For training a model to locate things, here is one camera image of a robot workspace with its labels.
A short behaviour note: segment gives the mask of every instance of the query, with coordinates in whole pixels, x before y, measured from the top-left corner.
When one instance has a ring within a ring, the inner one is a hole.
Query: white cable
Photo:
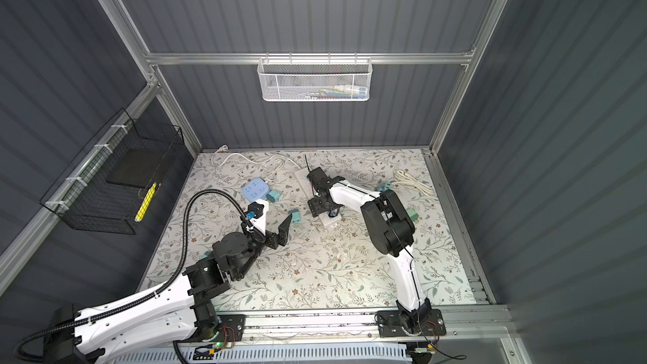
[[[432,187],[424,184],[423,182],[420,182],[419,180],[416,180],[416,178],[405,171],[397,171],[393,175],[393,178],[396,181],[391,182],[392,184],[398,183],[405,187],[413,187],[416,190],[420,191],[423,196],[432,197],[436,195],[436,191]]]
[[[288,158],[287,156],[284,156],[284,155],[276,154],[276,155],[272,155],[272,156],[270,156],[269,158],[267,158],[267,159],[265,159],[265,160],[255,161],[255,160],[251,160],[250,158],[248,158],[248,157],[246,157],[245,155],[240,154],[240,153],[238,153],[238,152],[234,152],[234,153],[230,154],[229,156],[227,156],[227,157],[222,161],[222,163],[221,163],[220,165],[216,166],[216,165],[214,164],[214,156],[215,156],[215,154],[216,154],[216,152],[214,152],[214,153],[211,155],[211,166],[213,166],[213,167],[217,167],[217,168],[221,168],[221,167],[222,167],[222,165],[224,165],[224,164],[227,162],[227,160],[228,160],[229,158],[231,158],[233,155],[242,156],[244,159],[246,159],[247,161],[249,161],[249,162],[251,162],[251,163],[254,163],[255,165],[264,165],[264,164],[266,164],[267,162],[274,160],[274,161],[272,162],[272,163],[274,164],[274,166],[275,166],[275,167],[274,167],[274,170],[272,170],[270,173],[268,173],[268,174],[267,174],[267,176],[266,176],[266,177],[265,177],[265,179],[264,179],[266,182],[270,182],[270,183],[273,183],[273,182],[274,182],[274,177],[275,177],[275,176],[274,176],[274,174],[275,174],[277,171],[279,171],[279,169],[282,169],[282,168],[285,166],[285,160],[289,160],[289,161],[290,161],[290,162],[292,162],[295,166],[297,166],[299,169],[302,169],[302,167],[301,167],[301,166],[299,166],[299,165],[298,165],[294,160],[292,160],[292,159],[290,159],[290,158]]]

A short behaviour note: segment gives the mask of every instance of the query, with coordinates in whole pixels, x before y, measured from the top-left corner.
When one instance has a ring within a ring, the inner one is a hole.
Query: white power strip
[[[310,198],[310,194],[312,194],[312,185],[310,184],[310,180],[308,180],[308,173],[308,169],[301,169],[300,171],[295,172],[295,176],[296,180],[299,181],[299,185],[301,185],[303,194],[306,194],[306,197]],[[337,226],[337,223],[342,220],[341,214],[334,218],[331,218],[328,214],[319,214],[317,217],[321,220],[324,228],[334,228]]]

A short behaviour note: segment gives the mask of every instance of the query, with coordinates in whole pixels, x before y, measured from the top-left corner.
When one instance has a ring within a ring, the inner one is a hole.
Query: metal mesh
[[[366,101],[373,65],[258,63],[266,101]]]
[[[163,184],[164,177],[160,175],[163,163],[150,172],[144,189],[108,183],[106,179],[129,149],[144,150],[159,155],[162,160],[171,160],[168,168],[171,170],[183,146],[182,133],[177,126],[129,120],[106,144],[95,145],[100,150],[84,170],[76,177],[65,179],[71,181],[71,185],[59,200],[49,199],[50,190],[41,199],[41,204],[72,229],[133,235],[139,224],[135,222],[135,215],[148,189],[153,181],[156,188]]]

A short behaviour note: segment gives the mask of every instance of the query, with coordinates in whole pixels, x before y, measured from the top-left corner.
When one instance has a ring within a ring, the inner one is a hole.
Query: leaf pattern
[[[307,154],[311,167],[320,166],[329,176],[340,175],[369,189],[393,181],[399,169],[431,183],[419,149],[282,152],[305,167]],[[246,152],[253,160],[263,160],[270,152]],[[248,201],[241,194],[247,182],[266,178],[275,166],[252,165],[228,154],[200,154],[178,199],[168,227],[162,236],[146,275],[147,287],[164,282],[175,270],[181,252],[182,214],[187,200],[198,190],[213,187],[231,194],[243,208]],[[361,214],[342,209],[341,222],[324,229],[307,207],[309,191],[301,189],[288,162],[276,171],[271,189],[281,193],[270,204],[268,230],[276,232],[288,211],[298,209],[302,221],[290,226],[287,246],[266,248],[243,281],[231,283],[229,291],[214,299],[219,311],[276,310],[300,308],[354,308],[394,306],[395,281],[388,260],[373,247]],[[394,184],[406,208],[414,208],[414,257],[421,286],[432,304],[475,303],[447,221],[436,196]],[[189,252],[186,265],[209,252],[214,241],[240,230],[234,207],[223,197],[211,194],[199,198],[189,223]]]

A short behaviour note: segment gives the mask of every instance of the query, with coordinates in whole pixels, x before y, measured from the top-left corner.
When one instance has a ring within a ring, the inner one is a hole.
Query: striped gray wall
[[[170,123],[157,101],[141,120]],[[183,148],[136,235],[76,231],[62,222],[54,228],[0,297],[0,362],[21,362],[10,357],[13,344],[47,327],[61,305],[85,308],[137,291],[192,163]],[[33,343],[35,354],[39,343]]]
[[[535,363],[644,362],[647,0],[511,0],[440,159]]]
[[[152,52],[461,52],[490,0],[123,0]]]
[[[255,66],[161,66],[205,149],[428,146],[459,65],[374,66],[371,98],[263,101]]]
[[[145,85],[95,0],[0,0],[0,250]]]

